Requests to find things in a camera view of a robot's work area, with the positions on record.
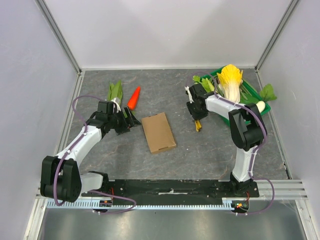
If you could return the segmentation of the yellow utility knife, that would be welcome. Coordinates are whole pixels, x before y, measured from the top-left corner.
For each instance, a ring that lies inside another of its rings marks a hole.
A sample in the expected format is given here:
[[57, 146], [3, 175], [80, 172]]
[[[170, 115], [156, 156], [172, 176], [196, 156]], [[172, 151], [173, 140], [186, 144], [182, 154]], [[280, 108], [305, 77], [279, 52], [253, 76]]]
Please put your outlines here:
[[199, 120], [195, 120], [194, 123], [195, 123], [195, 130], [197, 132], [200, 132], [202, 130], [201, 122]]

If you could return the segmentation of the brown cardboard express box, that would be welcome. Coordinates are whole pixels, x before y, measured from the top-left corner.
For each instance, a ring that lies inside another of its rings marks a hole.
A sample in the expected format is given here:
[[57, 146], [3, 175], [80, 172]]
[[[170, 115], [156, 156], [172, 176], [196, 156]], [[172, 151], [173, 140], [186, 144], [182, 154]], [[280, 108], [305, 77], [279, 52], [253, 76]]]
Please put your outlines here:
[[164, 112], [141, 119], [149, 150], [158, 154], [177, 146], [169, 121]]

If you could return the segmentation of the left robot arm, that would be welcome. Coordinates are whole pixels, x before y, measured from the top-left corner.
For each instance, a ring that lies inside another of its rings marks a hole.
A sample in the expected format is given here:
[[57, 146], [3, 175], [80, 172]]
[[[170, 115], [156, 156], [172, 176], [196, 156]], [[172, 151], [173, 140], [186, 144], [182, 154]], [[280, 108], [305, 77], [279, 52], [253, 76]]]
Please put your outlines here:
[[91, 191], [99, 197], [106, 196], [110, 191], [108, 175], [98, 171], [81, 174], [79, 166], [111, 130], [121, 135], [140, 125], [127, 106], [120, 108], [116, 101], [99, 101], [97, 111], [84, 122], [76, 138], [55, 156], [43, 159], [40, 194], [53, 199], [57, 206], [73, 203], [81, 194]]

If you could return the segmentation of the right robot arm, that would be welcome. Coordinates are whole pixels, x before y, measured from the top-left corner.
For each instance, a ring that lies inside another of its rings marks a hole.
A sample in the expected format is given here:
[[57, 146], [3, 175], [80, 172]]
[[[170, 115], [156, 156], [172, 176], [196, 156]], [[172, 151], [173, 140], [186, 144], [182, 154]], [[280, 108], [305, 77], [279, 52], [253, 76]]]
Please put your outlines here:
[[258, 149], [267, 138], [267, 130], [256, 104], [235, 103], [216, 92], [206, 92], [201, 84], [185, 86], [186, 106], [194, 120], [216, 113], [229, 121], [230, 135], [236, 146], [235, 165], [230, 180], [222, 189], [240, 197], [254, 186], [253, 166]]

